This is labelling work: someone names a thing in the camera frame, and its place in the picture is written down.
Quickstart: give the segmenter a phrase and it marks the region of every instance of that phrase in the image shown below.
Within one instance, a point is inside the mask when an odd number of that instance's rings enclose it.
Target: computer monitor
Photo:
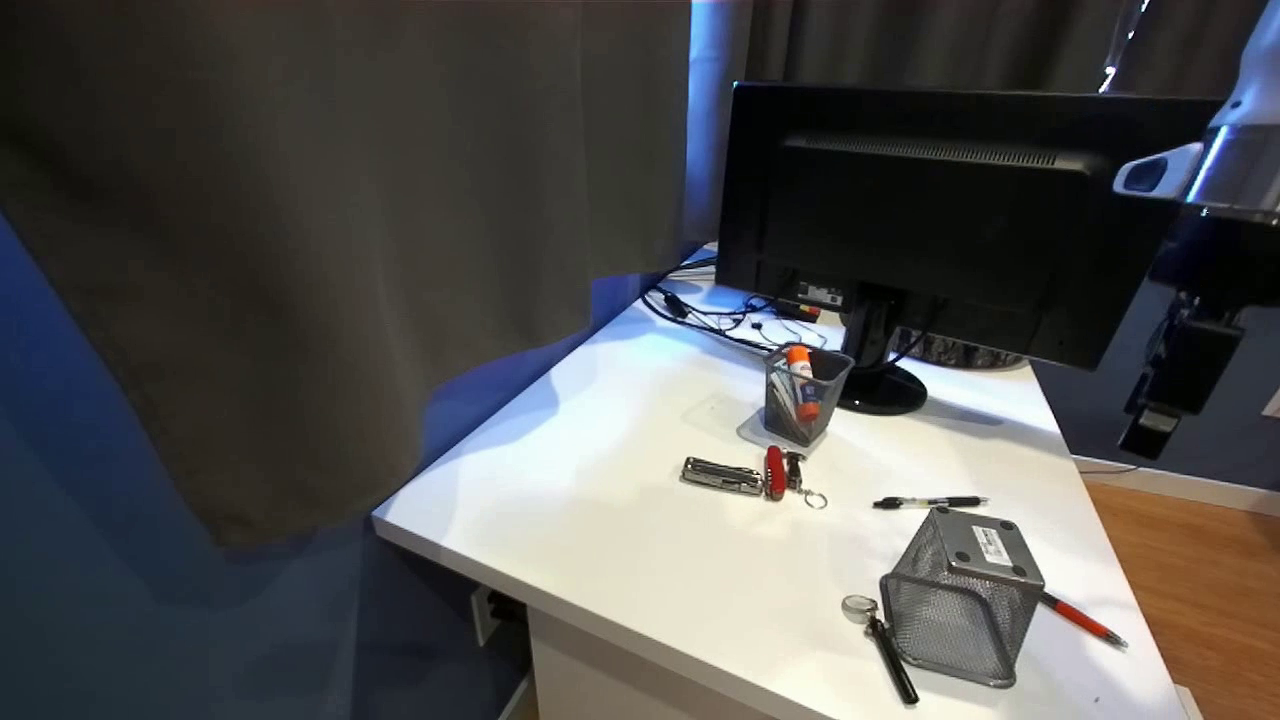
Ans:
[[[718,283],[844,317],[844,407],[912,411],[897,327],[1097,370],[1178,206],[1126,159],[1222,99],[735,84]]]

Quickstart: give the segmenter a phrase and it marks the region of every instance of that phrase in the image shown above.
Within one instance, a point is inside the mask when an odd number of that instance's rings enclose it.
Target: small box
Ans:
[[[937,507],[881,597],[910,666],[1007,689],[1046,576],[1018,523]]]

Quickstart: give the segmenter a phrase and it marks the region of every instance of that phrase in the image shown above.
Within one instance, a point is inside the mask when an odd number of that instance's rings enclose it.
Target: cable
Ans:
[[[713,269],[713,265],[718,265],[718,255],[691,255],[679,269]]]
[[[888,355],[886,370],[897,370],[903,355],[912,355],[912,351],[925,344],[925,336],[928,336],[928,332],[918,327],[912,340],[910,340],[897,355]]]
[[[830,347],[830,336],[824,336],[824,332],[815,332],[815,327],[788,323],[788,320],[776,320],[776,327],[784,327],[788,336],[784,336],[784,340],[776,340],[776,336],[765,327],[765,320],[755,320],[755,323],[754,323],[754,332],[755,332],[755,336],[765,336],[772,347],[776,347],[776,344],[811,344],[811,347]]]
[[[646,306],[651,317],[668,320],[668,323],[722,336],[722,340],[741,344],[741,347],[761,351],[761,355],[772,351],[768,344],[754,344],[754,340],[746,340],[746,336],[729,336],[729,332],[735,332],[735,327],[749,320],[749,311],[707,311],[707,309],[695,309],[695,306],[689,306],[683,297],[676,297],[676,292],[668,292],[668,287],[650,287],[650,292],[640,297],[640,306]]]

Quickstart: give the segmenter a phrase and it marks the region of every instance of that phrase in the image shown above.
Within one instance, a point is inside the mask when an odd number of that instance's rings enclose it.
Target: mesh pencil cup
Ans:
[[[765,429],[800,450],[819,439],[839,404],[854,361],[811,344],[780,344],[765,361]]]
[[[937,507],[881,597],[910,666],[1007,689],[1046,576],[1018,523]]]

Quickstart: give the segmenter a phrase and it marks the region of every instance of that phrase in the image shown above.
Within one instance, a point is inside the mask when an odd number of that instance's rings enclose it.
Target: gray curtain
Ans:
[[[722,169],[729,81],[1223,96],[1266,0],[695,0],[689,169]],[[691,171],[683,223],[718,238],[722,178]]]
[[[683,77],[679,0],[5,0],[0,213],[203,529],[266,546],[676,253]]]

